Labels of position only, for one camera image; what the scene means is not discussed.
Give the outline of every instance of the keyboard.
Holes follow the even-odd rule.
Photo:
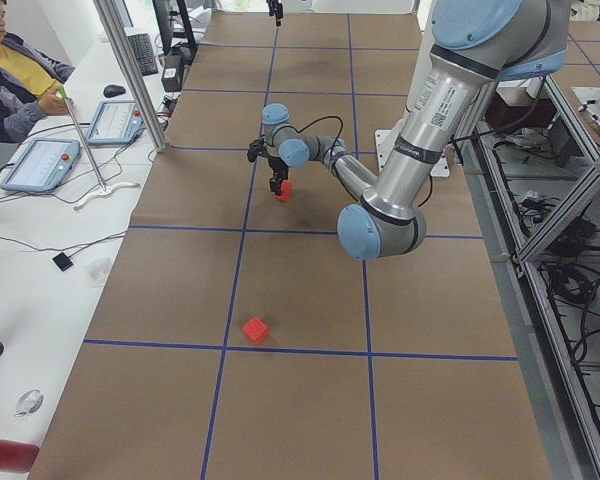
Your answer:
[[[151,37],[148,33],[137,33],[134,35],[128,35],[133,55],[136,57],[138,67],[140,67],[140,73],[143,76],[153,75],[158,73],[158,64],[156,63],[156,57],[153,54],[153,47],[151,46]]]

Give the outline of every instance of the blue and white device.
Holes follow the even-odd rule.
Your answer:
[[[18,192],[48,192],[60,185],[79,157],[80,143],[77,140],[34,140],[16,161],[0,188]]]
[[[142,125],[140,111],[133,100],[105,100],[98,105],[87,131],[87,143],[101,147],[126,145]]]

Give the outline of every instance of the yellow shirt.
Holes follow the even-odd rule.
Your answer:
[[[38,62],[5,47],[1,43],[0,67],[20,80],[36,97],[42,95],[53,85],[60,85]]]

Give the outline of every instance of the dark jacket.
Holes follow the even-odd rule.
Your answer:
[[[38,52],[12,33],[6,34],[2,44],[35,60],[52,78],[61,83],[66,82],[74,70],[73,67]],[[36,122],[46,117],[36,100],[35,95],[20,80],[0,68],[0,142],[21,142]]]

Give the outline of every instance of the person's hand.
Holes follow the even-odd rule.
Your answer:
[[[38,106],[47,115],[68,115],[69,109],[64,100],[56,95],[59,86],[54,85],[38,98]]]

